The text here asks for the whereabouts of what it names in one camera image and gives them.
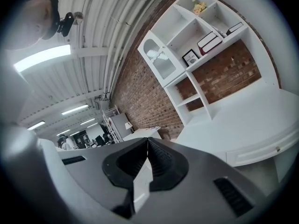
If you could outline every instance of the ceiling light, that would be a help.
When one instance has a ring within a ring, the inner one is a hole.
[[[87,128],[89,128],[89,127],[91,127],[91,126],[94,126],[94,125],[96,125],[97,123],[95,123],[95,124],[93,124],[93,125],[90,125],[90,126],[87,126]]]
[[[16,64],[14,64],[14,67],[18,72],[22,72],[23,70],[28,69],[31,66],[34,66],[36,64],[39,64],[41,62],[60,57],[60,56],[66,56],[71,54],[71,46],[70,45],[64,45],[60,47],[54,47],[51,49],[43,50],[41,52],[38,52],[34,55],[28,56],[23,60],[20,60]]]
[[[61,132],[61,133],[59,133],[59,134],[56,134],[56,136],[58,136],[58,135],[60,135],[60,134],[62,134],[62,133],[69,132],[69,131],[70,131],[70,129],[68,129],[68,130],[66,130],[66,131],[63,131],[63,132]]]
[[[63,113],[61,113],[61,114],[62,114],[62,115],[65,115],[65,114],[68,114],[68,113],[71,113],[71,112],[74,112],[74,111],[76,111],[76,110],[80,110],[80,109],[83,109],[83,108],[86,108],[86,107],[88,107],[88,105],[83,105],[83,106],[77,107],[77,108],[75,108],[75,109],[72,109],[72,110],[68,110],[68,111],[66,111],[66,112],[63,112]]]
[[[90,119],[90,120],[88,120],[88,121],[85,121],[85,122],[83,122],[83,123],[82,123],[82,124],[80,124],[80,125],[86,124],[86,123],[88,123],[88,122],[90,122],[90,121],[93,121],[93,120],[95,120],[95,118],[93,118],[93,119]]]
[[[41,121],[41,122],[39,122],[38,124],[33,125],[33,126],[31,126],[30,128],[28,128],[28,130],[33,130],[33,129],[35,129],[35,128],[41,126],[41,125],[44,125],[44,124],[45,124],[45,122],[44,122],[44,121]]]
[[[78,132],[75,132],[75,133],[73,133],[73,134],[71,134],[70,136],[73,136],[73,135],[75,135],[75,134],[77,134],[77,133],[79,133],[80,131],[78,131]]]

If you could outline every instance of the white shelving unit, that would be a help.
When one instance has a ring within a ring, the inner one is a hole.
[[[193,13],[192,0],[175,1],[138,47],[164,87],[184,126],[209,122],[216,115],[192,72],[240,39],[251,52],[265,82],[278,88],[276,73],[268,53],[247,23],[218,0],[196,1],[205,2],[207,6],[199,15]],[[243,25],[225,38],[218,32],[226,33],[229,28],[240,22]],[[210,32],[215,33],[222,43],[201,55],[197,42]],[[182,56],[190,49],[196,53],[199,60],[187,66]],[[176,85],[185,78],[191,81],[196,94],[183,100]],[[204,107],[188,111],[186,105],[196,99],[200,99]]]
[[[103,112],[104,123],[105,123],[106,127],[108,128],[108,131],[111,133],[115,143],[119,143],[121,140],[119,140],[117,138],[117,135],[116,135],[115,131],[113,130],[112,126],[109,123],[109,118],[111,116],[120,114],[120,112],[118,111],[116,106],[114,108],[106,110],[106,111],[102,110],[102,112]]]
[[[299,97],[279,89],[265,47],[240,16],[218,0],[197,2],[207,5],[199,15],[193,13],[192,0],[176,0],[138,47],[185,126],[176,142],[214,154],[231,166],[254,163],[283,152],[299,140]],[[230,35],[220,35],[240,22],[243,26]],[[222,43],[201,55],[197,42],[210,32]],[[209,104],[192,72],[240,39],[262,78]],[[182,56],[190,49],[199,60],[187,66]],[[184,79],[189,79],[196,91],[186,99],[176,87]],[[203,107],[190,112],[188,103],[197,99]]]

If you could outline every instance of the book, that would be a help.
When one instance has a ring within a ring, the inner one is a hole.
[[[238,24],[236,24],[233,27],[231,27],[230,29],[228,29],[228,31],[226,32],[226,35],[233,33],[234,31],[239,29],[241,26],[243,26],[243,24],[241,22],[239,22]]]
[[[222,40],[219,37],[214,38],[213,40],[211,40],[211,42],[209,42],[202,48],[203,53],[206,54],[207,52],[218,46],[221,42]]]
[[[207,52],[218,46],[222,42],[222,39],[220,39],[216,34],[213,32],[206,35],[204,38],[202,38],[198,43],[199,51],[201,55],[205,55]]]
[[[211,40],[213,40],[216,37],[216,35],[213,32],[210,32],[208,35],[206,35],[204,38],[202,38],[198,43],[198,47],[202,48],[205,45],[207,45]]]

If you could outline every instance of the black vent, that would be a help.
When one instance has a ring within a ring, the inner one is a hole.
[[[179,152],[149,137],[148,159],[153,171],[149,191],[170,190],[187,175],[188,160]]]
[[[62,162],[64,163],[64,165],[68,165],[68,164],[80,162],[83,160],[85,160],[84,157],[78,156],[78,157],[73,157],[73,158],[69,158],[69,159],[62,159]]]
[[[145,140],[143,144],[138,145],[119,156],[116,165],[135,179],[147,158],[147,149],[147,140]]]
[[[253,208],[253,206],[227,178],[218,178],[214,180],[214,183],[230,207],[234,210],[237,217],[245,214]]]

